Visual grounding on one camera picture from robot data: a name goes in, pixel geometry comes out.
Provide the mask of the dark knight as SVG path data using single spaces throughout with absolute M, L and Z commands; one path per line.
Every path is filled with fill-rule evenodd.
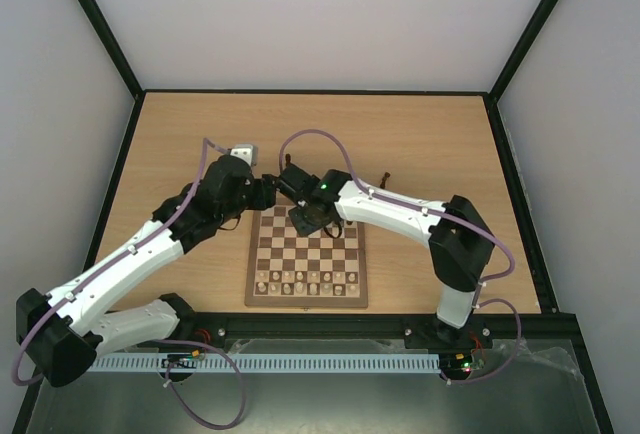
M 380 182 L 380 188 L 381 189 L 386 189 L 387 182 L 388 182 L 390 177 L 391 177 L 391 174 L 389 172 L 385 172 L 384 173 L 384 175 L 383 175 L 383 177 L 381 179 L 381 182 Z

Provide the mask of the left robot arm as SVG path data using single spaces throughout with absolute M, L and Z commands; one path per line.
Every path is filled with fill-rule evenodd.
M 132 310 L 131 316 L 143 322 L 140 328 L 109 328 L 107 312 L 156 270 L 214 237 L 244 211 L 274 205 L 272 177 L 252 172 L 256 158 L 255 146 L 239 144 L 201 165 L 196 182 L 166 199 L 101 262 L 48 293 L 31 288 L 17 299 L 19 353 L 29 356 L 42 378 L 53 387 L 66 386 L 107 353 L 112 340 L 127 347 L 175 334 L 179 309 L 167 301 Z

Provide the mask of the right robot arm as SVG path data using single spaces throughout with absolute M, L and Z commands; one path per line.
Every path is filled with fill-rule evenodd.
M 420 200 L 377 188 L 344 171 L 331 169 L 319 178 L 293 164 L 280 173 L 278 190 L 295 204 L 289 216 L 300 235 L 330 224 L 362 223 L 426 247 L 442 283 L 436 319 L 426 334 L 447 346 L 470 335 L 473 301 L 493 243 L 487 238 L 488 226 L 468 199 Z

